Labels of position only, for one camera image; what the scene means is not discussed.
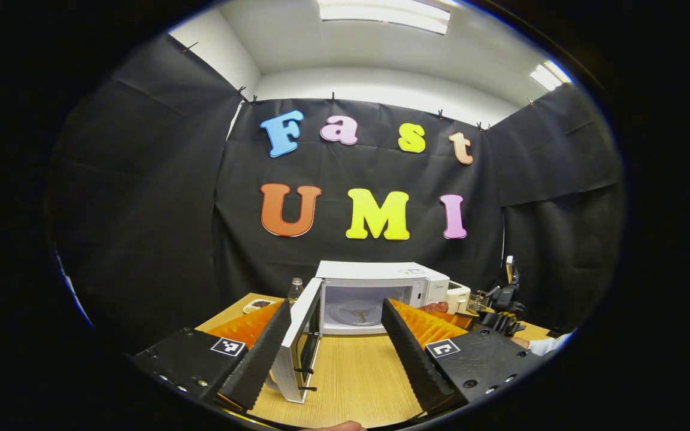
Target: ceiling light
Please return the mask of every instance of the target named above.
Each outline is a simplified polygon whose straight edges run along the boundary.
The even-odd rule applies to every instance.
[[[543,63],[545,68],[547,68],[550,72],[552,72],[555,77],[561,80],[561,82],[571,82],[571,78],[569,78],[569,75],[567,75],[564,71],[559,68],[556,63],[553,63],[552,60],[547,60],[545,63]]]
[[[539,82],[542,87],[547,88],[548,91],[555,90],[555,87],[561,85],[561,80],[548,71],[543,65],[537,66],[537,70],[531,72],[529,76],[534,79],[534,81]]]
[[[415,0],[317,0],[322,21],[359,20],[408,25],[445,35],[448,11]]]

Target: orange textured pad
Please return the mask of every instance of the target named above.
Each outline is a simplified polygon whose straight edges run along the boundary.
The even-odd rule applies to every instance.
[[[419,342],[420,347],[425,348],[425,344],[435,341],[446,340],[453,336],[468,333],[460,327],[433,316],[425,311],[418,310],[413,306],[388,298],[395,310],[400,314],[401,319],[406,322],[406,326],[411,330],[411,334]]]
[[[263,306],[259,310],[252,311],[241,317],[236,317],[232,321],[221,324],[206,331],[209,335],[224,336],[234,341],[241,341],[251,349],[255,345],[260,334],[265,329],[265,325],[271,320],[273,314],[282,305],[279,301],[268,306]]]
[[[472,316],[461,316],[460,314],[447,314],[441,311],[431,311],[430,314],[449,322],[450,324],[465,329],[473,320]]]

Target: person's hand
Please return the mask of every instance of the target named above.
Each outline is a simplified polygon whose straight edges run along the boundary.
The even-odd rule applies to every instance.
[[[301,429],[300,431],[367,431],[367,429],[362,427],[361,423],[349,420],[340,423],[340,425],[327,426],[326,428]]]
[[[523,347],[524,349],[529,349],[529,342],[526,340],[523,340],[523,338],[518,338],[517,336],[512,336],[510,338],[515,344]]]

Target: foam letter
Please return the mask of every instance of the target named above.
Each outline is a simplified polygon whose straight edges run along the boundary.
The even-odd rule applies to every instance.
[[[268,131],[268,137],[271,138],[271,157],[281,156],[296,150],[296,142],[290,141],[289,136],[299,137],[299,126],[295,120],[301,121],[303,118],[302,112],[293,110],[260,123],[260,127]]]
[[[299,186],[298,194],[302,196],[299,204],[299,219],[295,223],[286,223],[282,219],[284,197],[290,192],[285,184],[265,184],[260,187],[262,192],[262,226],[268,232],[278,236],[300,236],[310,230],[313,225],[313,214],[316,208],[316,196],[321,189],[314,186]]]
[[[459,207],[462,204],[462,200],[460,195],[441,196],[441,202],[446,207],[446,230],[443,232],[443,236],[446,239],[465,238],[468,236],[468,231],[462,227],[462,210]]]
[[[454,142],[454,155],[457,156],[457,160],[460,163],[469,165],[473,163],[473,156],[468,154],[467,147],[470,147],[470,141],[465,139],[465,135],[462,132],[457,132],[452,136],[449,136],[449,140]]]
[[[425,149],[425,129],[420,125],[412,125],[411,123],[403,123],[398,128],[398,133],[401,135],[398,138],[398,145],[401,150],[410,153],[421,153]]]
[[[380,237],[380,233],[388,224],[385,231],[386,239],[408,239],[406,230],[406,201],[408,194],[403,192],[391,192],[385,198],[382,207],[368,189],[350,189],[347,193],[353,199],[353,219],[350,229],[345,232],[348,238],[364,239],[367,230],[364,229],[364,221],[369,225],[372,236]]]
[[[329,125],[321,128],[321,137],[326,140],[342,142],[345,145],[353,145],[358,142],[356,120],[345,115],[333,115],[326,120]]]

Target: plastic bottle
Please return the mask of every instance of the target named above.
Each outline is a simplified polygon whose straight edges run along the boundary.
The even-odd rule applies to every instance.
[[[302,294],[302,278],[295,277],[292,279],[292,287],[289,289],[289,295],[287,295],[287,299],[289,299],[289,303],[295,303],[296,300],[298,300],[299,295]]]

